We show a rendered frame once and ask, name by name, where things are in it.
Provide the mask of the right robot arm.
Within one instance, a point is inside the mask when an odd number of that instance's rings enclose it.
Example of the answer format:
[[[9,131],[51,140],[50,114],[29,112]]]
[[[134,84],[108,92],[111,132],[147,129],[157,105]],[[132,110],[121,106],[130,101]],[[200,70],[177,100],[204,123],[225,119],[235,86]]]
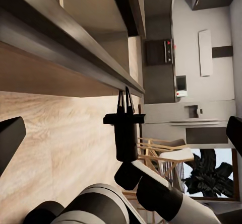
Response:
[[[172,187],[168,181],[139,161],[137,123],[145,123],[146,114],[134,114],[129,87],[119,91],[117,112],[103,118],[114,126],[116,159],[122,162],[114,176],[126,191],[138,185],[136,197],[145,210],[157,212],[170,224],[242,224],[242,209],[216,214],[209,207]]]

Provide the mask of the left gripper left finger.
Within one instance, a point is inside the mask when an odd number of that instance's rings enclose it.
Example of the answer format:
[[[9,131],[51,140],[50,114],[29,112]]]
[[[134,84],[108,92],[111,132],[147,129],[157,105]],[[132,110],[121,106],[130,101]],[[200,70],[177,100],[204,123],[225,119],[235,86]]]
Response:
[[[0,122],[0,177],[26,136],[21,116]]]

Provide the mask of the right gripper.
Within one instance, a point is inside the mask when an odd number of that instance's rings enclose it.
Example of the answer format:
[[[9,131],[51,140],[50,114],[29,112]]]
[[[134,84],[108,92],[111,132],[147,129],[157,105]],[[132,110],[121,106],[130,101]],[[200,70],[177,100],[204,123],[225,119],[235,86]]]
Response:
[[[139,143],[137,137],[137,123],[145,123],[146,114],[134,114],[134,104],[129,87],[126,87],[125,112],[124,92],[119,91],[117,112],[103,118],[103,124],[114,126],[115,145],[117,147],[133,147]]]

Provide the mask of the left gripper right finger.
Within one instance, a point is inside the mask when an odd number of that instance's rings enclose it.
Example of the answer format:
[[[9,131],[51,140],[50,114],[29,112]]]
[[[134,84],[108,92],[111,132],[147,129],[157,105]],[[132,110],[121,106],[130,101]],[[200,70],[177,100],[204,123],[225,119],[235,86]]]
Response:
[[[242,157],[242,118],[234,116],[229,118],[226,135]]]

